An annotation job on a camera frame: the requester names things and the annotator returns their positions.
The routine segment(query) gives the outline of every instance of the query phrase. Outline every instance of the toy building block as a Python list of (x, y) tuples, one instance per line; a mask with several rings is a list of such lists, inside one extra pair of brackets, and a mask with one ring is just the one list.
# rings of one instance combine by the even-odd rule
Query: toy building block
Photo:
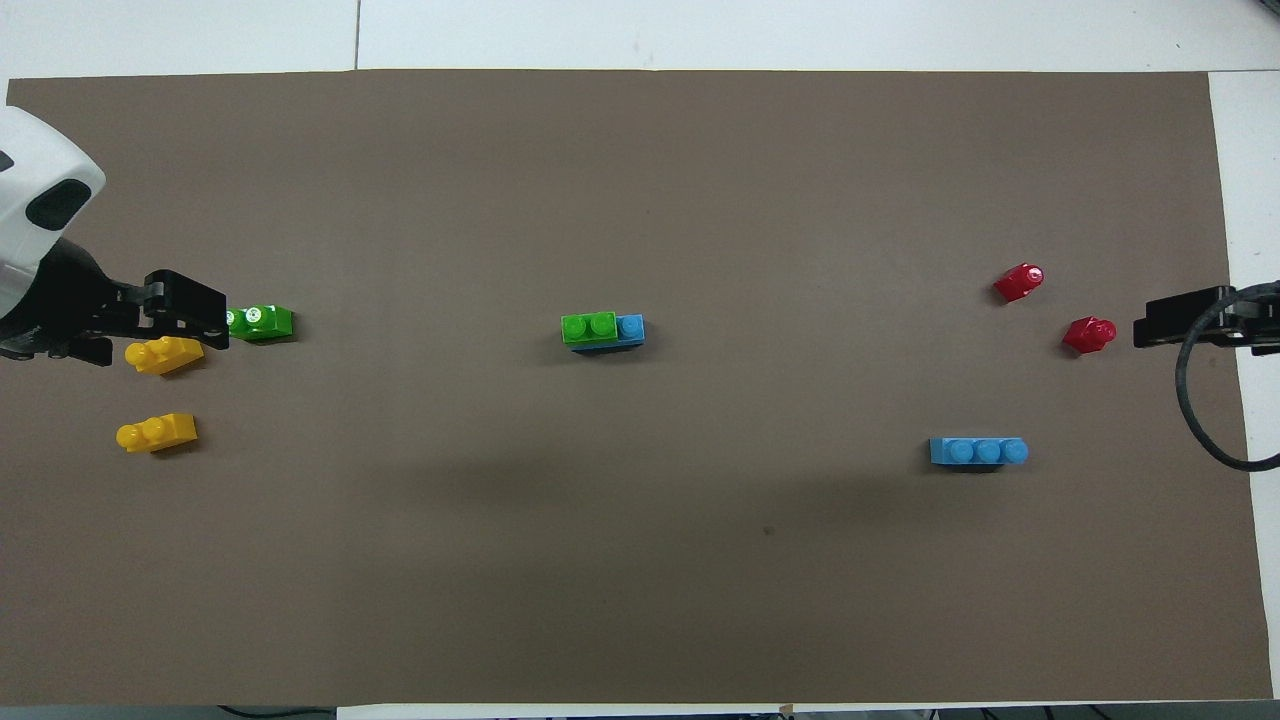
[(593, 350), (612, 350), (614, 347), (644, 345), (644, 315), (618, 315), (616, 324), (618, 340), (571, 345), (570, 350), (573, 352), (590, 352)]
[(1016, 268), (1010, 268), (1004, 277), (992, 283), (992, 287), (1000, 291), (1005, 302), (1012, 302), (1030, 295), (1042, 282), (1044, 282), (1044, 270), (1037, 265), (1023, 263)]
[(196, 439), (196, 419), (186, 413), (147, 418), (115, 430), (115, 443), (129, 452), (155, 452)]
[(239, 340), (271, 340), (293, 334), (293, 313), (279, 305), (227, 310), (227, 332)]
[(561, 338), (570, 348), (617, 342), (618, 316), (616, 313), (586, 313), (561, 316)]
[(1019, 437), (932, 437), (934, 465), (1021, 465), (1028, 448)]
[(1079, 320), (1071, 323), (1066, 334), (1062, 336), (1062, 342), (1070, 345), (1076, 352), (1083, 355), (1085, 352), (1097, 352), (1102, 350), (1115, 338), (1115, 323), (1089, 315), (1088, 318), (1080, 318)]
[(134, 342), (124, 348), (124, 360), (140, 373), (163, 375), (205, 356), (198, 341), (164, 336), (160, 340)]

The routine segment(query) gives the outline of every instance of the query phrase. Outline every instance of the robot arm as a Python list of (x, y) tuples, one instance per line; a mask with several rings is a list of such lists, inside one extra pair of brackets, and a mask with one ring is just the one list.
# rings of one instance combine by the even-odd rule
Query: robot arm
[(1280, 468), (1280, 452), (1262, 460), (1235, 457), (1213, 442), (1192, 407), (1187, 365), (1197, 343), (1251, 347), (1254, 355), (1280, 352), (1280, 281), (1235, 290), (1215, 286), (1147, 302), (1147, 316), (1133, 323), (1134, 347), (1179, 345), (1174, 363), (1178, 409), (1192, 434), (1219, 462), (1248, 473)]
[(106, 183), (72, 141), (0, 108), (0, 356), (111, 364), (109, 336), (187, 337), (228, 346), (227, 297), (173, 270), (113, 281), (61, 236)]

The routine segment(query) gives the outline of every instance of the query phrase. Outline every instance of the white tabletop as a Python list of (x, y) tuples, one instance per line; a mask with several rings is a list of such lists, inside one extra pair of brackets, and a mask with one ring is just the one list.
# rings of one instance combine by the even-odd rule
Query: white tabletop
[[(1230, 282), (1280, 278), (1280, 18), (1254, 0), (0, 0), (0, 96), (12, 77), (355, 68), (1208, 70)], [(1280, 365), (1247, 351), (1238, 357), (1251, 455), (1276, 452)], [(1253, 475), (1252, 487), (1275, 691), (1280, 470)], [(804, 698), (777, 698), (795, 700)], [(778, 705), (397, 705), (342, 716), (773, 712)], [(867, 707), (884, 705), (795, 710)]]

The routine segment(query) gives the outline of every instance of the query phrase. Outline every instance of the red plastic piece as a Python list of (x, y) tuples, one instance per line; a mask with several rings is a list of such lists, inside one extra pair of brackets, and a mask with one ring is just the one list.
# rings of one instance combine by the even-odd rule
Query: red plastic piece
[(1066, 334), (1062, 336), (1062, 342), (1074, 347), (1076, 352), (1084, 354), (1097, 352), (1115, 338), (1115, 323), (1089, 315), (1088, 318), (1080, 318), (1079, 320), (1071, 323)]
[(1010, 268), (1002, 278), (992, 283), (992, 287), (998, 290), (1007, 302), (1012, 302), (1030, 295), (1042, 282), (1044, 282), (1044, 270), (1041, 270), (1038, 265), (1023, 263), (1016, 268)]

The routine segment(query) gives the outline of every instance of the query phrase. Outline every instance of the green lego brick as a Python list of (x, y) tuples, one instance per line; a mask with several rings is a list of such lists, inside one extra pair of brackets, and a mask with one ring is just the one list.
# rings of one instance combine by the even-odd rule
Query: green lego brick
[(227, 332), (239, 340), (271, 340), (293, 334), (293, 311), (279, 305), (227, 310)]
[(618, 340), (618, 315), (617, 313), (563, 315), (561, 318), (561, 337), (570, 347), (589, 342), (616, 341)]

